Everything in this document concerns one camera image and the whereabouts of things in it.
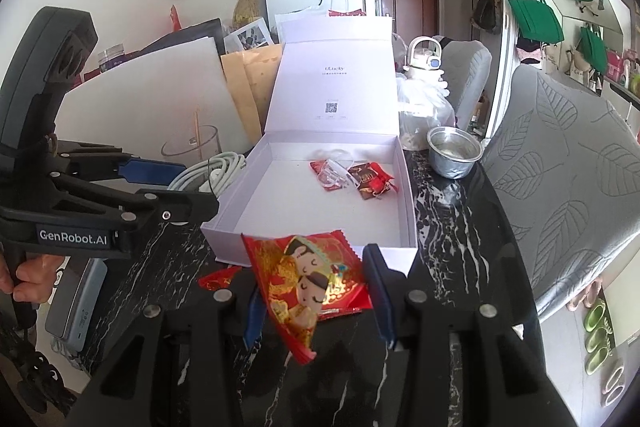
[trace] gray chair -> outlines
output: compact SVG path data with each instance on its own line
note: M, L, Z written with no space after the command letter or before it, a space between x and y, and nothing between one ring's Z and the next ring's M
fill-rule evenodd
M640 145L611 103L519 66L482 164L511 223L541 320L640 232Z
M442 79L449 84L449 103L458 127L466 129L489 78L491 53L479 41L451 41L442 50Z

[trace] stainless steel bowl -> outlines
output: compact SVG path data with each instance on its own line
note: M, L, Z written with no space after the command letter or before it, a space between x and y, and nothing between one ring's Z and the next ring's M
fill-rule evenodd
M440 176L463 178L482 157L480 142L455 127L435 127L427 134L429 162Z

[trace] gift box lid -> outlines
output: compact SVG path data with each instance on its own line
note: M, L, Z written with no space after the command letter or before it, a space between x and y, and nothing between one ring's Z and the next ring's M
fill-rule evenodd
M287 42L266 132L399 134L390 17L317 16L283 25Z

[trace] black marble table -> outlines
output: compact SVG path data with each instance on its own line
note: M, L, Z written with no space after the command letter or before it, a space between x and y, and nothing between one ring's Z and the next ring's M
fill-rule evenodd
M451 181L431 170L426 153L406 153L406 159L418 230L412 285L449 306L472 310L491 302L498 312L509 311L514 323L526 324L526 341L542 360L525 268L481 166ZM161 225L139 259L108 266L81 353L89 372L146 304L176 309L194 303L202 295L197 278L225 267L215 262L198 227L174 225ZM263 334L250 353L240 339L232 344L230 362L246 426L395 425L408 354L386 349L371 311L321 323L313 346L317 358L300 366L276 335ZM460 350L456 343L451 349L455 377ZM187 385L187 379L180 381ZM456 381L450 388L450 426L461 421Z

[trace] human hand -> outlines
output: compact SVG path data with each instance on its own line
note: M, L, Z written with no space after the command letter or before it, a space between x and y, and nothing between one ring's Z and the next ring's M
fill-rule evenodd
M14 282L0 253L0 291L7 295L13 294L16 302L46 302L56 282L56 271L64 260L62 256L46 253L34 259L28 259L18 266L15 274L22 282L14 287Z

